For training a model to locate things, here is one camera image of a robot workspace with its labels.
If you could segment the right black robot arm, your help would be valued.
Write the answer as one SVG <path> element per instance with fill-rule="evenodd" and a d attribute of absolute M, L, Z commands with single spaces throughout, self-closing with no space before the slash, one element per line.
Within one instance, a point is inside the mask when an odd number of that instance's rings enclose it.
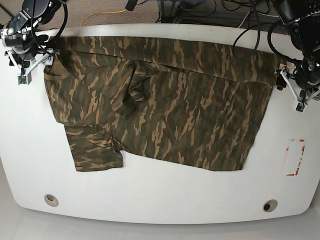
<path fill-rule="evenodd" d="M 56 35 L 36 35 L 36 29 L 52 20 L 55 13 L 63 8 L 63 22 Z M 25 0 L 21 10 L 11 18 L 7 25 L 0 26 L 0 40 L 4 47 L 11 48 L 6 54 L 10 65 L 20 69 L 20 78 L 25 78 L 27 70 L 37 54 L 49 59 L 55 54 L 51 48 L 65 29 L 68 21 L 66 0 Z"/>

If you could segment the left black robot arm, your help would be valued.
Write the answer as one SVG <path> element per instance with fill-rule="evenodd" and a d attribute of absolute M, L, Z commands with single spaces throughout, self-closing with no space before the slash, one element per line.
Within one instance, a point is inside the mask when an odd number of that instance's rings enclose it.
<path fill-rule="evenodd" d="M 297 100 L 306 104 L 320 99 L 320 2 L 318 0 L 272 0 L 271 5 L 280 20 L 268 30 L 267 42 L 270 49 L 287 62 L 294 64 L 291 76 L 301 88 Z M 283 55 L 272 44 L 272 33 L 278 26 L 284 27 L 293 46 L 302 52 L 298 60 Z"/>

